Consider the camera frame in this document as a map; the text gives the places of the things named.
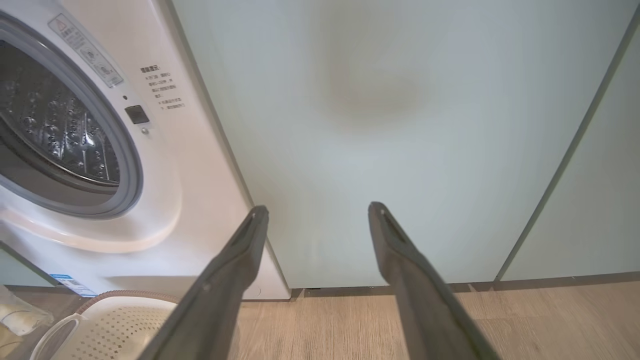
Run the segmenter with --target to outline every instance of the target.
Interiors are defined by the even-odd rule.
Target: washing machine door
[[[0,12],[0,184],[45,208],[113,217],[142,186],[126,128],[62,51]]]

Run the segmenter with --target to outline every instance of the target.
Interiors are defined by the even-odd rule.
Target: front-loading washing machine
[[[173,19],[0,2],[0,236],[82,295],[182,295],[251,207]],[[244,297],[290,294],[267,246]]]

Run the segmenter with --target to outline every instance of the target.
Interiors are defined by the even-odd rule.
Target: laundry basket
[[[31,360],[135,360],[179,299],[147,291],[109,291],[60,320]]]

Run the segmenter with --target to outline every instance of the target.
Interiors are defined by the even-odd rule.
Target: barcode sticker
[[[77,282],[74,278],[72,278],[69,275],[63,275],[63,274],[50,274],[50,275],[54,279],[58,280],[62,285],[68,287],[69,290],[73,291],[74,293],[82,297],[96,297],[98,295],[93,291],[89,290],[89,288],[87,288],[86,286]]]

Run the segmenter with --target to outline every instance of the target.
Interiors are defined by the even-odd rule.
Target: cabinet panel
[[[504,280],[640,271],[640,36]]]
[[[174,0],[292,288],[384,284],[384,202],[448,282],[491,281],[634,1]]]

